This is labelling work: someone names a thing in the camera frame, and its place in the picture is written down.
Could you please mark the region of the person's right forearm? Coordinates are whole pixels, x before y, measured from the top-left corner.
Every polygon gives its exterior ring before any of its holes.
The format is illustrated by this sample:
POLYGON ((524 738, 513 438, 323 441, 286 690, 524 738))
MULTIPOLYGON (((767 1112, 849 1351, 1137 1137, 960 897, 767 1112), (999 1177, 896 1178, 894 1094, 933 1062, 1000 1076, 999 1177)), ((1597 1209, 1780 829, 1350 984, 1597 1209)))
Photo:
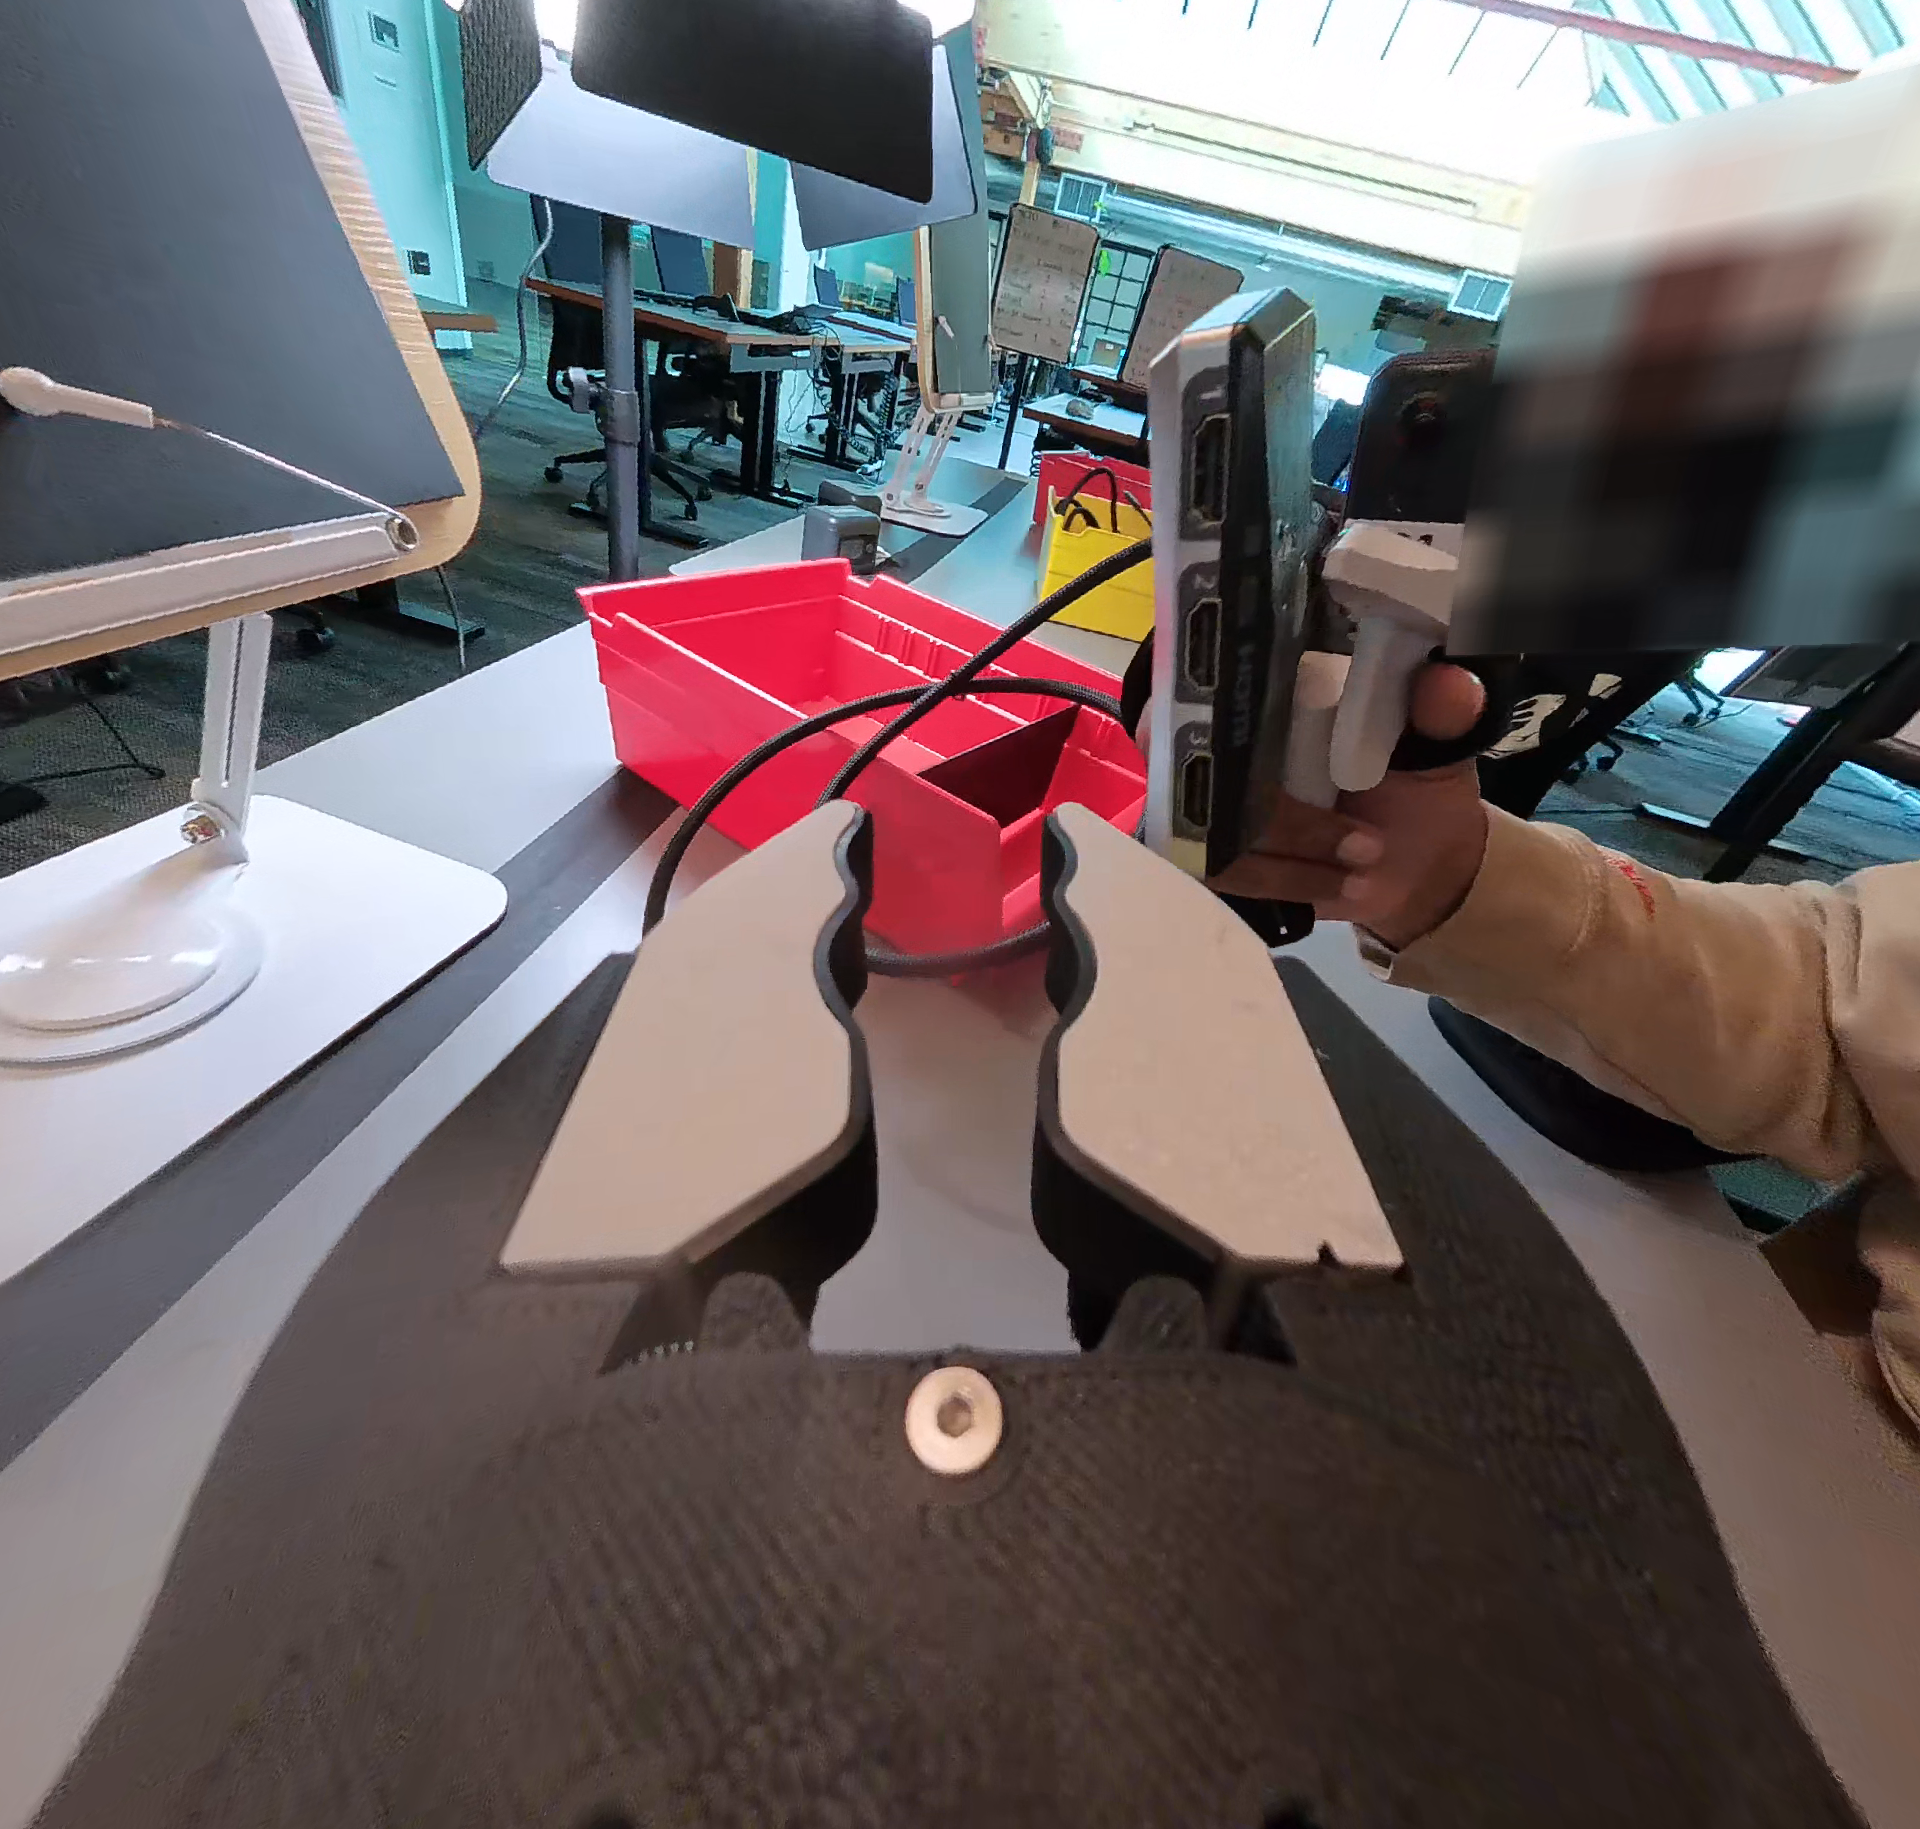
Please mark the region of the person's right forearm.
POLYGON ((1681 881, 1487 816, 1477 881, 1388 981, 1450 1000, 1703 1144, 1822 1182, 1915 1185, 1917 867, 1681 881))

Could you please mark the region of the person's beige hoodie torso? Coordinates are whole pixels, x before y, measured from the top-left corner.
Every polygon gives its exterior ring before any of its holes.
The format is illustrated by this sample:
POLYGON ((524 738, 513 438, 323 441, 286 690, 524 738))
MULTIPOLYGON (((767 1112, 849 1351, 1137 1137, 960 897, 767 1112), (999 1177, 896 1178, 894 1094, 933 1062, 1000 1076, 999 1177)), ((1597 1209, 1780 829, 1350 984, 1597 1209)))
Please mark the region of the person's beige hoodie torso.
POLYGON ((1917 1445, 1917 1192, 1867 1172, 1762 1242, 1764 1263, 1889 1433, 1917 1445))

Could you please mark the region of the black bin divider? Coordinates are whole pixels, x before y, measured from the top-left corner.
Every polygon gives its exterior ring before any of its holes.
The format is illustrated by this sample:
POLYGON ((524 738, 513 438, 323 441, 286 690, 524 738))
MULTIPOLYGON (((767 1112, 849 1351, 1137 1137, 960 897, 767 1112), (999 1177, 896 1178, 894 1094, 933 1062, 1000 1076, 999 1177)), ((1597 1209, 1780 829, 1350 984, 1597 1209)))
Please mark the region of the black bin divider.
POLYGON ((1008 733, 933 763, 919 779, 1006 831, 1044 810, 1078 714, 1078 708, 1065 708, 1019 721, 1008 733))

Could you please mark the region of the person's right hand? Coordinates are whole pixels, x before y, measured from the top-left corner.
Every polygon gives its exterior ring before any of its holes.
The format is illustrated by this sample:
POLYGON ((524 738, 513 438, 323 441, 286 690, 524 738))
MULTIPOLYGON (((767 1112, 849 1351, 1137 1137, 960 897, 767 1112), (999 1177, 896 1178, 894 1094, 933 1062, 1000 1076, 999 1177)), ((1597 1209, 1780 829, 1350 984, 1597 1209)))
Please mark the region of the person's right hand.
POLYGON ((1211 881, 1217 896, 1304 906, 1403 950, 1467 897, 1489 816, 1479 760, 1391 772, 1329 808, 1277 795, 1251 845, 1211 881))

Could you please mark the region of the studio light panel on stand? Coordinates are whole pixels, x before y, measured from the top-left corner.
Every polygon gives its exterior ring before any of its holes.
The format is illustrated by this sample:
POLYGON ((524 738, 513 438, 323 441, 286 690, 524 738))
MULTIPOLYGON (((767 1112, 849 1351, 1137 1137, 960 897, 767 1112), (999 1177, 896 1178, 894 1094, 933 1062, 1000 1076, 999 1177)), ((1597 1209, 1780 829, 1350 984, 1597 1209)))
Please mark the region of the studio light panel on stand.
POLYGON ((611 579, 637 579, 653 438, 634 228, 749 249, 751 153, 786 165, 819 242, 963 221, 982 201, 974 0, 443 2, 467 160, 593 221, 601 360, 568 396, 599 425, 611 579))

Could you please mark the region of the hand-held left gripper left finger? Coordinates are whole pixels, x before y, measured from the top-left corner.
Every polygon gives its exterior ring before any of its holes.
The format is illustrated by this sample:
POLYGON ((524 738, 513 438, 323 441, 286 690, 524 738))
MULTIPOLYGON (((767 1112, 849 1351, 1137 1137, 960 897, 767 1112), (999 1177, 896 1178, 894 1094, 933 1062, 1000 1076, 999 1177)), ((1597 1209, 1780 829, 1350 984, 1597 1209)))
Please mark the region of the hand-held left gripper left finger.
POLYGON ((499 1265, 628 1284, 631 1333, 697 1333, 735 1275, 807 1327, 876 1224, 854 1007, 871 821, 831 801, 677 902, 637 947, 499 1265))

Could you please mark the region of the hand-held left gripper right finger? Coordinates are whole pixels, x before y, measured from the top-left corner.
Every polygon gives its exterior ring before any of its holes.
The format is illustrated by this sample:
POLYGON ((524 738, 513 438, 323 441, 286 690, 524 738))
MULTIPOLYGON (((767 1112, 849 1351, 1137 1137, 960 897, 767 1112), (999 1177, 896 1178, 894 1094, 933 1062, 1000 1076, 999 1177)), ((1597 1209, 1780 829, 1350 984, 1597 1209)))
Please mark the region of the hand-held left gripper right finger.
POLYGON ((1044 822, 1031 1214, 1073 1316, 1149 1279, 1241 1316, 1271 1284, 1381 1285, 1406 1257, 1271 950, 1078 804, 1044 822))

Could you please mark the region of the black silver hdmi switch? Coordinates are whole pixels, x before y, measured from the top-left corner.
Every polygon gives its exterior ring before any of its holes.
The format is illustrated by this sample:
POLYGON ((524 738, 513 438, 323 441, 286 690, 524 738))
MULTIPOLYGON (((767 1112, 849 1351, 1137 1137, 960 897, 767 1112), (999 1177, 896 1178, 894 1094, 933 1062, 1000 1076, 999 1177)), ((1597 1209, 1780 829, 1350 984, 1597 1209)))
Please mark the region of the black silver hdmi switch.
POLYGON ((1149 370, 1154 629, 1142 838, 1222 876, 1282 789, 1306 640, 1316 317, 1286 288, 1242 292, 1149 370))

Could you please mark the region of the whiteboard on stand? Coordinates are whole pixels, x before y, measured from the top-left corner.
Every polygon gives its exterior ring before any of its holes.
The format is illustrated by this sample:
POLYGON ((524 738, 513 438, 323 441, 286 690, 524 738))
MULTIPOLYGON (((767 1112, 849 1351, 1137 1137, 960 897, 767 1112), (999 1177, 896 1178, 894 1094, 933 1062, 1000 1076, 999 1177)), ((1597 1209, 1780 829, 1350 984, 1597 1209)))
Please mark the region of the whiteboard on stand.
POLYGON ((1149 370, 1168 345, 1242 286, 1242 270, 1165 245, 1151 267, 1116 382, 1129 392, 1146 390, 1149 370))
POLYGON ((1065 366, 1094 272, 1099 233, 1088 221, 1015 203, 990 292, 990 345, 1065 366))

